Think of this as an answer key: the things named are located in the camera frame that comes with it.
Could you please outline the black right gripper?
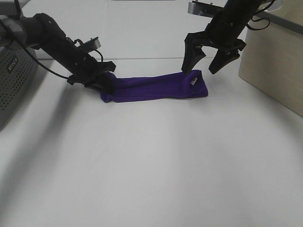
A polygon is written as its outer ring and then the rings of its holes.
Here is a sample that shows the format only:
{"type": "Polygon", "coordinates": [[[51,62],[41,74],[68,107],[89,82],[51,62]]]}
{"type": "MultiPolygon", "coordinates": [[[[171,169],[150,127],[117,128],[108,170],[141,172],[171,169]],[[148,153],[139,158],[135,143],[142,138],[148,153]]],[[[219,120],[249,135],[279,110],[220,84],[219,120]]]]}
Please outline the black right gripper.
{"type": "Polygon", "coordinates": [[[238,59],[237,49],[242,50],[245,45],[238,37],[256,11],[256,0],[228,0],[223,9],[210,18],[204,31],[186,36],[182,71],[190,72],[206,56],[203,46],[218,49],[208,68],[212,74],[238,59]]]}

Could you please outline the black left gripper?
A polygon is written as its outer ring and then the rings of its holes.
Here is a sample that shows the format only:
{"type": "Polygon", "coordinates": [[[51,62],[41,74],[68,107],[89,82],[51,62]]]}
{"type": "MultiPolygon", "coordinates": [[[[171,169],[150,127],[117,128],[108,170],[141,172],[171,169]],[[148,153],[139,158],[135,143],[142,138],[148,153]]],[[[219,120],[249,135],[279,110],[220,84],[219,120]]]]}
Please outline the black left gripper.
{"type": "Polygon", "coordinates": [[[80,83],[86,88],[112,94],[114,85],[110,72],[115,71],[116,65],[112,61],[97,61],[78,46],[79,43],[68,37],[54,40],[51,56],[72,74],[67,82],[71,85],[80,83]]]}

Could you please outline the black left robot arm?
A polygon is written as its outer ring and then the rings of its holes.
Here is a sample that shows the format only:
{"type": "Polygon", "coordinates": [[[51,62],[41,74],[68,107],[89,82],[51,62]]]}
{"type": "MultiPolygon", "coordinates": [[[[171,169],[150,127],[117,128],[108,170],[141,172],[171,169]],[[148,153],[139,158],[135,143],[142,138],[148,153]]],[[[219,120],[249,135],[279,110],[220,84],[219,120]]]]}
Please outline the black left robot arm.
{"type": "Polygon", "coordinates": [[[90,55],[101,47],[98,37],[86,42],[72,40],[45,13],[19,19],[2,19],[0,35],[3,47],[12,50],[42,49],[71,73],[67,78],[69,84],[79,83],[98,92],[114,92],[110,73],[115,71],[116,65],[112,61],[97,61],[90,55]]]}

